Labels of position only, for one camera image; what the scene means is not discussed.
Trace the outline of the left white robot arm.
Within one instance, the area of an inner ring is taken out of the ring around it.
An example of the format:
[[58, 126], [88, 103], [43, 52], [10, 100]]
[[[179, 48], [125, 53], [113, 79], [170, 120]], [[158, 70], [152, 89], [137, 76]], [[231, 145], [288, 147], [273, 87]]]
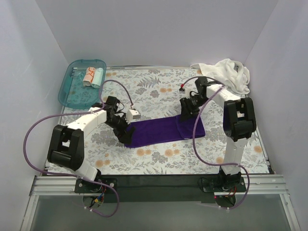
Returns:
[[87, 114], [65, 126], [57, 125], [52, 132], [48, 162], [86, 179], [86, 187], [93, 193], [98, 192], [103, 184], [98, 178], [100, 171], [85, 160], [84, 138], [100, 124], [106, 124], [113, 129], [120, 143], [131, 144], [135, 128], [130, 124], [141, 116], [134, 108], [120, 116], [119, 104], [118, 98], [109, 96], [105, 104], [95, 103]]

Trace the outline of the purple towel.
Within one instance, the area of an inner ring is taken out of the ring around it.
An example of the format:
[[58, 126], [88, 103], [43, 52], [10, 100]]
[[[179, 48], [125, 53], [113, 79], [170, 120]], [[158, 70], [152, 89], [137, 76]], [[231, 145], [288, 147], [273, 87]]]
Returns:
[[135, 128], [127, 148], [192, 139], [195, 118], [180, 120], [180, 115], [132, 122], [128, 130]]

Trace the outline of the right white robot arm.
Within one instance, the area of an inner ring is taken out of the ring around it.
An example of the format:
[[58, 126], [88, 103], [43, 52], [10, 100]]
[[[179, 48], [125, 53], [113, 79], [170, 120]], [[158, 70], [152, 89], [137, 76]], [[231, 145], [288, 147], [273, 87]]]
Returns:
[[224, 84], [212, 77], [193, 77], [197, 88], [196, 92], [187, 91], [183, 85], [180, 91], [186, 96], [181, 98], [180, 121], [193, 119], [193, 138], [196, 138], [196, 127], [205, 106], [214, 101], [223, 109], [223, 130], [227, 137], [226, 151], [223, 163], [218, 164], [218, 174], [202, 179], [206, 189], [214, 191], [220, 188], [223, 191], [235, 190], [241, 181], [241, 165], [244, 148], [248, 139], [255, 132], [256, 118], [251, 98], [241, 98], [227, 89]]

